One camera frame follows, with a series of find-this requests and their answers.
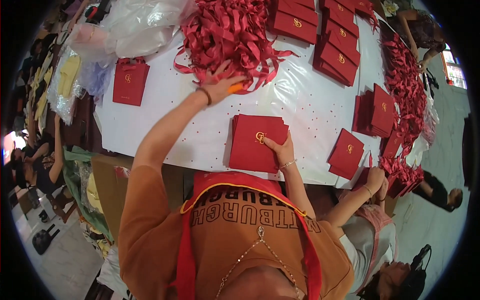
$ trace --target chain necklace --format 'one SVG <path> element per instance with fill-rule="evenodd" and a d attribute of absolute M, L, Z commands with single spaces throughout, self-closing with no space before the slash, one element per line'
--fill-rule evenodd
<path fill-rule="evenodd" d="M 259 243 L 263 243 L 269 250 L 270 252 L 273 254 L 273 256 L 276 258 L 276 260 L 282 264 L 283 268 L 288 272 L 288 274 L 290 275 L 290 277 L 292 278 L 292 281 L 293 281 L 293 284 L 295 286 L 295 291 L 297 293 L 297 300 L 300 300 L 300 294 L 299 294 L 299 287 L 297 286 L 297 282 L 295 281 L 295 278 L 293 278 L 293 275 L 292 273 L 290 273 L 290 271 L 287 269 L 287 266 L 283 263 L 283 261 L 281 259 L 278 258 L 277 254 L 275 254 L 275 252 L 270 248 L 270 246 L 267 244 L 267 242 L 264 240 L 264 233 L 265 233 L 265 229 L 260 226 L 259 228 L 257 228 L 257 234 L 258 234 L 258 237 L 259 239 L 256 240 L 256 242 L 247 250 L 243 253 L 243 255 L 237 259 L 237 261 L 235 262 L 235 264 L 233 265 L 233 267 L 230 269 L 230 271 L 227 273 L 227 275 L 225 275 L 225 277 L 222 278 L 222 283 L 220 284 L 220 288 L 218 289 L 218 293 L 216 294 L 216 297 L 215 299 L 218 298 L 218 296 L 220 295 L 220 292 L 222 291 L 223 289 L 223 286 L 225 285 L 225 282 L 228 280 L 228 276 L 230 275 L 230 273 L 232 273 L 233 269 L 235 269 L 235 267 L 239 264 L 239 262 L 243 259 L 243 257 L 245 255 L 247 255 L 248 252 L 250 252 L 250 250 L 252 250 L 256 245 L 258 245 Z"/>

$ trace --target pile of red ribbon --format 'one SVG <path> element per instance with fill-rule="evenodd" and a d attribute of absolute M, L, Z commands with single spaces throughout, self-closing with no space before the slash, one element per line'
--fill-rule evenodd
<path fill-rule="evenodd" d="M 275 78 L 279 57 L 294 54 L 291 51 L 276 51 L 274 41 L 265 34 L 267 7 L 270 0 L 198 0 L 198 12 L 187 20 L 181 29 L 185 35 L 180 55 L 189 49 L 190 65 L 174 66 L 183 73 L 195 73 L 202 84 L 206 71 L 215 70 L 225 60 L 231 60 L 225 75 L 245 75 L 243 90 L 236 94 L 247 94 L 267 84 Z M 270 72 L 267 60 L 271 59 L 273 70 Z M 247 89 L 258 78 L 253 90 Z"/>
<path fill-rule="evenodd" d="M 400 182 L 407 186 L 416 185 L 423 180 L 423 169 L 421 166 L 412 169 L 400 156 L 397 158 L 380 157 L 380 165 L 389 175 L 396 176 Z"/>
<path fill-rule="evenodd" d="M 400 118 L 399 124 L 395 122 L 395 129 L 405 133 L 402 156 L 406 156 L 423 128 L 427 96 L 423 91 L 423 83 L 418 78 L 417 60 L 413 54 L 397 33 L 385 33 L 385 30 L 382 33 L 388 67 L 385 71 L 385 86 L 400 107 L 400 115 L 394 112 L 396 120 Z"/>

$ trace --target red apron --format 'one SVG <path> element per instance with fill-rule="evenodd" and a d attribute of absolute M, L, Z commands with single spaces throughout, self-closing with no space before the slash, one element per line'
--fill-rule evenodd
<path fill-rule="evenodd" d="M 284 204 L 292 207 L 298 220 L 302 224 L 302 228 L 307 236 L 307 243 L 304 249 L 305 266 L 307 267 L 307 291 L 309 300 L 318 300 L 320 297 L 320 289 L 322 287 L 322 271 L 320 268 L 320 260 L 313 246 L 312 240 L 308 234 L 307 223 L 303 218 L 306 216 L 301 212 L 290 200 L 282 195 L 280 186 L 277 181 L 270 181 L 248 175 L 241 172 L 221 172 L 209 173 L 198 171 L 193 178 L 193 197 L 187 200 L 180 209 L 182 217 L 182 236 L 180 240 L 180 250 L 177 261 L 177 279 L 172 285 L 177 288 L 179 300 L 195 299 L 195 259 L 192 253 L 191 237 L 190 237 L 190 214 L 195 202 L 209 189 L 218 185 L 230 185 L 245 187 L 259 192 L 266 193 Z"/>
<path fill-rule="evenodd" d="M 375 238 L 373 240 L 373 251 L 372 251 L 372 257 L 370 259 L 370 266 L 368 268 L 367 276 L 365 277 L 362 285 L 355 292 L 355 294 L 357 294 L 367 284 L 367 281 L 370 278 L 370 274 L 375 268 L 375 260 L 377 259 L 377 255 L 378 255 L 378 241 L 380 240 L 380 230 L 382 230 L 388 224 L 393 223 L 393 220 L 389 216 L 387 216 L 385 212 L 381 210 L 380 206 L 376 204 L 364 204 L 355 212 L 355 214 L 367 219 L 375 229 Z M 396 235 L 395 235 L 395 251 L 394 251 L 394 258 L 393 258 L 394 261 L 396 260 L 396 256 L 397 256 L 397 247 L 398 247 L 398 243 L 396 241 Z"/>

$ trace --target silver bracelet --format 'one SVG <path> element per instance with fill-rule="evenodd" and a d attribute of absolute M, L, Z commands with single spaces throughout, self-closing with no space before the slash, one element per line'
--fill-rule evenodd
<path fill-rule="evenodd" d="M 291 164 L 294 164 L 295 162 L 297 162 L 296 158 L 294 160 L 290 161 L 290 162 L 287 162 L 283 166 L 281 166 L 280 169 L 286 168 L 286 167 L 290 166 Z"/>

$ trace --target white table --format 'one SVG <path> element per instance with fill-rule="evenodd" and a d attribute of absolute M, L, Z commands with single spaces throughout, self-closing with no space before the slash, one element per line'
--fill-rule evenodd
<path fill-rule="evenodd" d="M 314 45 L 279 36 L 274 49 L 292 50 L 299 57 L 289 56 L 280 63 L 275 79 L 248 95 L 231 95 L 214 107 L 198 113 L 187 125 L 168 154 L 165 163 L 205 171 L 227 171 L 231 147 L 231 118 L 236 114 L 281 116 L 290 126 L 295 157 L 303 181 L 312 184 L 351 188 L 357 180 L 347 180 L 328 172 L 327 159 L 342 128 L 351 131 L 355 96 L 377 83 L 384 88 L 384 68 L 379 31 L 372 33 L 367 21 L 355 16 L 360 38 L 360 66 L 354 85 L 345 87 L 313 69 Z M 192 74 L 174 69 L 173 60 L 183 35 L 157 54 L 147 58 L 150 72 L 140 107 L 113 103 L 113 80 L 104 96 L 103 107 L 96 113 L 101 124 L 103 148 L 135 156 L 135 152 L 152 126 L 176 107 L 196 85 Z M 177 58 L 188 64 L 187 56 Z M 353 133 L 364 144 L 359 163 L 368 166 L 368 156 L 378 165 L 379 137 Z M 267 174 L 249 172 L 258 177 L 283 180 L 281 172 Z"/>

